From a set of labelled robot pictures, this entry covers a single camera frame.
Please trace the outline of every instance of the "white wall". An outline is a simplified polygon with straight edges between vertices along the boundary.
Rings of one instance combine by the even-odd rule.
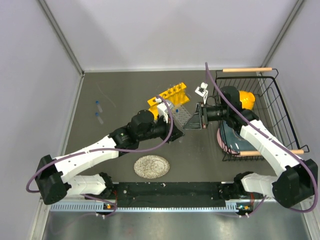
[[[299,141],[310,147],[320,166],[320,1],[307,0],[288,30],[270,67],[278,68],[277,83],[291,116]]]
[[[0,239],[28,237],[26,183],[59,154],[80,77],[35,0],[0,1]]]
[[[295,0],[46,0],[86,71],[260,66]]]

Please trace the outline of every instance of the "black wire basket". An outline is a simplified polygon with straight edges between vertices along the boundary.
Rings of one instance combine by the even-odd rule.
[[[252,110],[258,115],[268,131],[277,137],[289,150],[309,152],[309,147],[307,145],[300,146],[297,139],[288,110],[276,83],[278,74],[278,70],[274,68],[268,75],[256,71],[244,72],[243,69],[240,69],[240,72],[229,72],[224,69],[215,72],[215,82],[219,88],[234,86],[238,91],[251,92],[255,97]],[[216,104],[221,103],[220,96],[216,90],[213,91],[212,96]],[[223,121],[219,122],[218,131],[223,142],[221,146],[221,150],[224,153],[223,161],[259,161],[264,159],[256,151],[236,151],[235,146],[232,147],[232,142],[228,142],[226,132],[228,131],[229,133],[230,129],[227,128],[228,126]]]

